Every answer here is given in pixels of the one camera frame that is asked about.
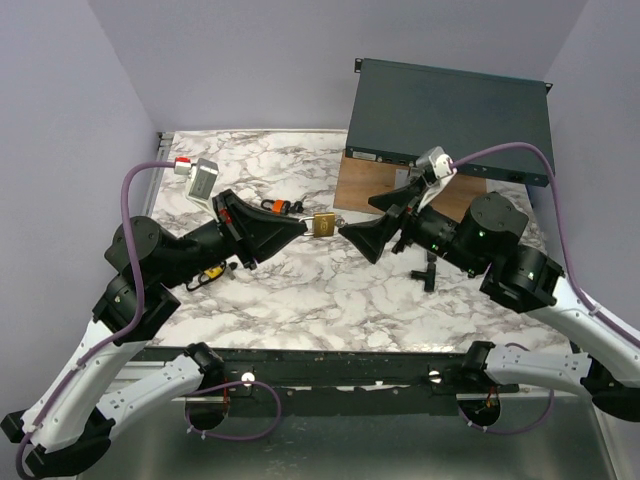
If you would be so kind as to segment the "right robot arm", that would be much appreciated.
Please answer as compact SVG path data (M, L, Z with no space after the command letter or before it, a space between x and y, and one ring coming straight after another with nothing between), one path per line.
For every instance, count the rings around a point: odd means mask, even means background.
M371 263L388 242L394 253L417 245L481 277L490 300L526 314L573 341L578 352L536 354L493 342L475 341L457 374L469 390L528 384L589 398L621 420L639 419L639 333L618 318L601 320L601 310L576 294L568 273L540 250L522 244L526 214L497 192L476 197L462 221L420 206L415 187L371 198L385 211L377 220L346 224L341 236Z

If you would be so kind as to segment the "orange padlock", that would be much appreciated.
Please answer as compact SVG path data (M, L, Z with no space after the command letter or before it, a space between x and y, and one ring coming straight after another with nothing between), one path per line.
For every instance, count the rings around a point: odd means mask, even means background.
M260 207L274 214L288 215L291 210L292 203L289 200L264 199L261 201Z

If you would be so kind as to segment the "yellow padlock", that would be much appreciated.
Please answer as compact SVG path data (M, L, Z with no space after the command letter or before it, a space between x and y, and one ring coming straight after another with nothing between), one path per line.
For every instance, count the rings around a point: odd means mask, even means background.
M198 283L201 285L206 285L225 277L234 279L235 270L236 267L231 264L227 264L225 267L219 266L208 269L200 274L200 276L198 277Z

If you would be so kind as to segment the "brass padlock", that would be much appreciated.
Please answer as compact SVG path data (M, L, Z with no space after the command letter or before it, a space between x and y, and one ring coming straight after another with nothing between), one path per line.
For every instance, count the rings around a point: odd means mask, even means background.
M336 231L346 225L343 217L335 212L320 212L299 219L304 224L306 232L304 236L313 238L326 238L333 236Z

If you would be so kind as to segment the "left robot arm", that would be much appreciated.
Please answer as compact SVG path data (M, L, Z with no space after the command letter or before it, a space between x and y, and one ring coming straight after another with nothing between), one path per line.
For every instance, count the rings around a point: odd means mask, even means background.
M93 466L121 433L166 400L214 393L226 379L211 348L192 344L158 374L111 395L120 370L178 309L174 287L237 257L248 268L271 258L307 226L268 213L226 190L213 197L213 218L177 237L146 216L125 218L105 253L117 274L92 310L76 351L29 409L7 414L1 428L18 444L23 479L75 476Z

